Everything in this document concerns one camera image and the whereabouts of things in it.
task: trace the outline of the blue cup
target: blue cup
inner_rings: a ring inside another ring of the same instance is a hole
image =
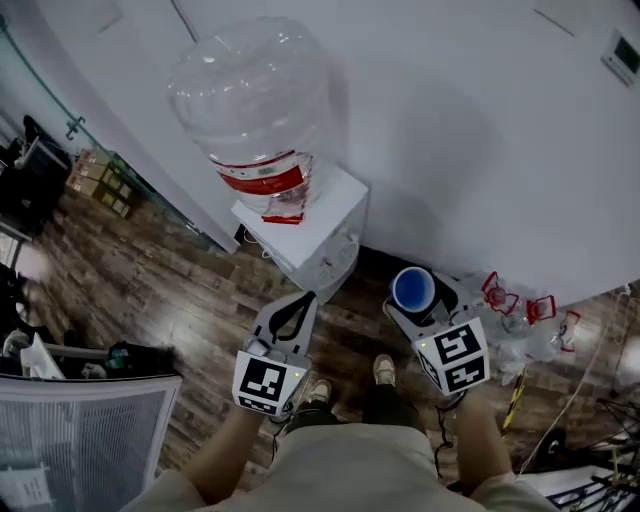
[[[391,282],[393,300],[409,313],[427,309],[436,293],[431,274],[421,267],[407,267]]]

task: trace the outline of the person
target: person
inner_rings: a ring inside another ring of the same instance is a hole
[[[493,412],[478,388],[456,408],[460,495],[439,483],[420,415],[396,392],[391,358],[378,356],[373,373],[362,423],[340,423],[329,405],[331,384],[316,382],[309,402],[289,423],[264,482],[251,492],[233,494],[264,417],[234,407],[182,471],[164,472],[123,512],[556,510],[515,481]]]

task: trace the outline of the shoe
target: shoe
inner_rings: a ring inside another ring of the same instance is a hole
[[[325,404],[329,403],[329,398],[331,397],[331,382],[328,380],[320,379],[316,382],[315,386],[311,390],[311,394],[309,395],[309,402],[313,402],[314,400],[320,400]]]
[[[376,385],[391,384],[396,385],[396,367],[393,359],[387,354],[380,354],[373,362],[373,376],[376,379]]]

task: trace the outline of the beige shirt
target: beige shirt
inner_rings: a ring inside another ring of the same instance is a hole
[[[438,482],[426,436],[409,427],[353,423],[286,436],[261,486],[205,506],[189,481],[167,471],[123,512],[551,512],[511,473],[465,498]]]

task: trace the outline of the white cabinet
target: white cabinet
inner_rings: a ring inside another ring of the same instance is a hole
[[[264,222],[236,202],[232,211],[294,283],[327,302],[355,268],[367,213],[368,188],[333,167],[327,188],[298,225]]]

